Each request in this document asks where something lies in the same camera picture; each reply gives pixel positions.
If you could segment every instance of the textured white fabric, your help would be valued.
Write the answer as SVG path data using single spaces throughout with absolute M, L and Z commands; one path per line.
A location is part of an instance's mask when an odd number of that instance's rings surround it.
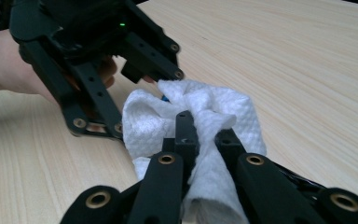
M 218 152 L 214 137 L 232 128 L 248 152 L 266 155 L 251 99 L 228 88 L 193 80 L 160 81 L 164 102 L 146 91 L 134 91 L 124 104 L 123 133 L 140 179 L 147 157 L 161 151 L 164 138 L 174 137 L 175 117 L 189 110 L 200 141 L 200 154 L 188 179 L 184 220 L 199 223 L 247 223 L 234 182 Z

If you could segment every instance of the light wood surface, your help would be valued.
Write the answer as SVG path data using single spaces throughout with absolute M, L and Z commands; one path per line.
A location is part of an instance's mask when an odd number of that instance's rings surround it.
M 358 194 L 358 5 L 152 0 L 141 9 L 180 44 L 187 78 L 252 97 L 273 161 Z M 136 88 L 158 94 L 116 78 L 120 108 Z M 73 137 L 40 96 L 0 91 L 0 223 L 58 223 L 83 190 L 135 182 L 121 143 Z

